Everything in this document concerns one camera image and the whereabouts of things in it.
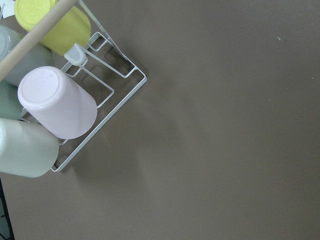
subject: light green cup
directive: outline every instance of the light green cup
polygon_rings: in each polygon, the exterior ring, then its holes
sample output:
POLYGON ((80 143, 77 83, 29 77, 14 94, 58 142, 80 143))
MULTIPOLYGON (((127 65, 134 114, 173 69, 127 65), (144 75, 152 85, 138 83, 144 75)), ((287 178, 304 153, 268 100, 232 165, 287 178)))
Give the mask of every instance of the light green cup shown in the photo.
POLYGON ((18 88, 6 81, 0 82, 0 118, 18 119, 22 109, 17 94, 18 88))
MULTIPOLYGON (((14 13, 17 22, 30 31, 58 3, 58 0, 16 0, 14 13)), ((87 15, 73 6, 43 37, 41 42, 63 56, 75 44, 85 47, 91 36, 87 15)))
POLYGON ((0 172, 29 178, 55 163, 59 141, 40 124, 0 118, 0 172))

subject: pink cup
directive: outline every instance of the pink cup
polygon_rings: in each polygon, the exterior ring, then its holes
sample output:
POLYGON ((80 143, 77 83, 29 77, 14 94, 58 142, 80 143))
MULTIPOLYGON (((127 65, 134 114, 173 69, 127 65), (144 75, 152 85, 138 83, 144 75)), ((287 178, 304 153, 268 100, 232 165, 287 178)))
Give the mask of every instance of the pink cup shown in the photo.
POLYGON ((18 99, 24 108, 60 139, 85 134, 97 117, 94 98, 52 66, 38 67, 22 79, 18 99))

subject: white cup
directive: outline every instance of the white cup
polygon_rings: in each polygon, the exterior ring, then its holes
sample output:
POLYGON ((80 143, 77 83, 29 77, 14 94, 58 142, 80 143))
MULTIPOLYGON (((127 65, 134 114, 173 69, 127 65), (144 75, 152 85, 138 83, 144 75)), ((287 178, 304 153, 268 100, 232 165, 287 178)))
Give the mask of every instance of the white cup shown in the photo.
POLYGON ((29 72, 18 87, 18 99, 34 118, 60 139, 80 137, 97 118, 94 98, 52 66, 29 72))
POLYGON ((0 118, 1 172, 39 177, 54 165, 58 153, 58 138, 40 124, 0 118))

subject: mint green cup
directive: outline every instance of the mint green cup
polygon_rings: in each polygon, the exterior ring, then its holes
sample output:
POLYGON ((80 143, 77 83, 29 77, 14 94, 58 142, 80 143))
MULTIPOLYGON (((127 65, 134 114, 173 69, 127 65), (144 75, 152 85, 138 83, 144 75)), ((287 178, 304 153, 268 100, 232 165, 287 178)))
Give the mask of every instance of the mint green cup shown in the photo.
POLYGON ((18 119, 23 107, 18 100, 18 88, 6 81, 0 82, 0 118, 18 119))

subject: plastic cup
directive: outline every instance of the plastic cup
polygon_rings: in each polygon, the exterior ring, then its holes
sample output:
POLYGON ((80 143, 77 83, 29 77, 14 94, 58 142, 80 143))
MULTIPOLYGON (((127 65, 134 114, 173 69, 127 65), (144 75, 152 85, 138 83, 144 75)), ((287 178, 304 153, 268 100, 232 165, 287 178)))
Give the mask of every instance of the plastic cup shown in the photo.
POLYGON ((97 117, 94 98, 52 66, 29 72, 18 87, 18 99, 34 118, 60 139, 86 133, 97 117))
POLYGON ((40 124, 0 118, 1 172, 39 177, 54 165, 58 152, 58 138, 40 124))
MULTIPOLYGON (((16 0, 15 18, 21 27, 30 31, 57 2, 58 0, 16 0)), ((90 36, 91 25, 87 15, 73 6, 41 42, 63 56, 75 44, 85 47, 90 36)))
POLYGON ((0 118, 18 119, 23 107, 18 100, 18 88, 6 81, 0 82, 0 118))
MULTIPOLYGON (((0 61, 5 58, 22 38, 22 34, 0 25, 0 61)), ((52 52, 38 44, 18 63, 4 80, 18 87, 21 79, 31 70, 41 66, 52 65, 54 65, 52 52)))

